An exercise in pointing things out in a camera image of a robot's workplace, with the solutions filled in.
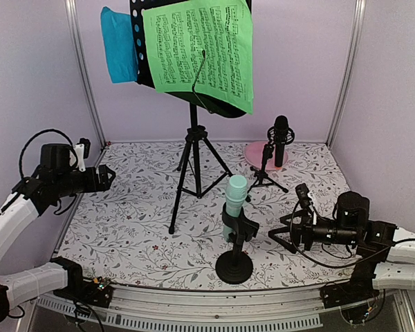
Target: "sheet music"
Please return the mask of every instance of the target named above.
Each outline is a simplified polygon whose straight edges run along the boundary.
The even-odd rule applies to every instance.
[[[252,114],[252,18],[243,0],[189,0],[143,12],[157,92],[195,91]]]

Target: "pink round mat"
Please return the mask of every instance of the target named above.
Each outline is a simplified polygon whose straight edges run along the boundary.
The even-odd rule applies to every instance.
[[[244,158],[246,161],[250,163],[253,167],[260,169],[261,167],[261,159],[263,158],[263,148],[267,142],[253,142],[250,143],[244,149]],[[284,157],[283,157],[283,165],[286,164],[288,161],[288,153],[284,150]],[[275,167],[275,150],[273,153],[273,157],[268,160],[268,164],[266,166],[266,171],[276,171],[280,170],[282,167]]]

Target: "music stand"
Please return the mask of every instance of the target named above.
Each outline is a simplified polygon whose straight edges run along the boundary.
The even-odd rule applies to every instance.
[[[134,38],[134,44],[136,47],[137,58],[138,58],[138,79],[137,83],[154,88],[154,82],[152,80],[151,72],[149,70],[149,62],[147,60],[147,50],[145,43],[145,31],[143,28],[142,12],[143,10],[166,6],[173,3],[180,3],[186,0],[144,0],[144,1],[130,1],[131,8],[131,22],[132,32]],[[185,137],[185,148],[183,155],[181,156],[180,163],[178,164],[177,170],[181,172],[180,180],[178,182],[177,193],[175,198],[174,209],[172,211],[171,224],[169,226],[169,233],[175,232],[176,215],[178,213],[178,207],[180,205],[181,193],[185,192],[191,194],[198,199],[206,195],[215,185],[217,185],[226,176],[232,176],[232,172],[228,166],[221,159],[218,152],[215,150],[211,142],[208,140],[208,132],[204,126],[199,125],[197,106],[206,108],[210,113],[217,113],[225,118],[238,118],[243,116],[245,112],[224,102],[202,93],[195,93],[194,87],[192,87],[192,93],[190,92],[171,92],[170,95],[186,100],[190,103],[190,122],[191,127],[187,129],[187,135]],[[200,168],[200,141],[203,141],[207,148],[212,152],[214,157],[217,159],[219,164],[222,166],[224,173],[217,178],[205,191],[202,191],[201,187],[201,168]],[[185,182],[185,175],[187,164],[190,159],[190,152],[193,151],[194,155],[194,177],[195,177],[195,188],[196,191],[188,190],[183,187]]]

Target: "blue paper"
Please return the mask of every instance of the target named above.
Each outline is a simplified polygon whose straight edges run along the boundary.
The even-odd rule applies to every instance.
[[[106,62],[112,83],[137,82],[138,59],[131,17],[104,7],[101,20]]]

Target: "microphone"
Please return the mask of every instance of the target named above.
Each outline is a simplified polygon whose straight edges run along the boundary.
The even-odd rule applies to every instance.
[[[291,144],[295,138],[295,133],[289,128],[286,116],[277,116],[274,124],[275,141],[275,167],[283,165],[284,146]]]

